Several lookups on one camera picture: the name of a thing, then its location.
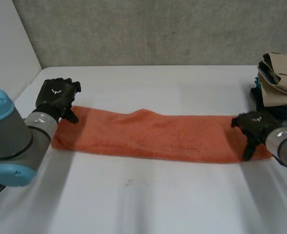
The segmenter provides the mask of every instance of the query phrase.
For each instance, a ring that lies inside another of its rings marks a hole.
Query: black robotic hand
[[[279,122],[267,111],[254,111],[240,114],[233,118],[231,127],[239,127],[247,137],[247,146],[243,155],[245,161],[252,158],[256,146],[265,143],[267,135],[275,128]]]
[[[71,107],[75,94],[80,91],[80,83],[72,82],[71,78],[47,79],[36,99],[35,111],[48,113],[57,122],[61,117],[72,123],[77,123],[79,120],[71,111]]]

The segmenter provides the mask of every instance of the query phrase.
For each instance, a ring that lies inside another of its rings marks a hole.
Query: beige cloth
[[[262,96],[264,106],[282,106],[287,105],[287,94],[284,94],[270,86],[262,73],[258,74],[259,82],[262,85]]]
[[[269,85],[287,94],[287,55],[264,54],[263,62],[259,63],[258,69],[263,73],[263,78]],[[268,76],[271,76],[277,84],[272,83]]]

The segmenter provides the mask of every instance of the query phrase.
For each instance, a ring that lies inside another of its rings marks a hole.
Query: logo on robotic hand
[[[51,91],[52,91],[54,94],[58,94],[58,93],[60,93],[62,90],[54,91],[53,89],[51,89]]]
[[[253,118],[253,119],[252,119],[252,121],[258,121],[258,122],[261,122],[261,120],[262,120],[262,117],[261,117],[261,116],[258,117],[258,118]]]

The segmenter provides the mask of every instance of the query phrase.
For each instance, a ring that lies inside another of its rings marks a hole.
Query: white wall
[[[11,0],[0,0],[0,88],[15,100],[41,71]]]

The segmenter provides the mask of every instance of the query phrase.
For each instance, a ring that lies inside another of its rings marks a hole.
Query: stack of folded clothes
[[[251,93],[257,110],[266,109],[279,121],[287,120],[287,55],[264,54],[255,84]]]

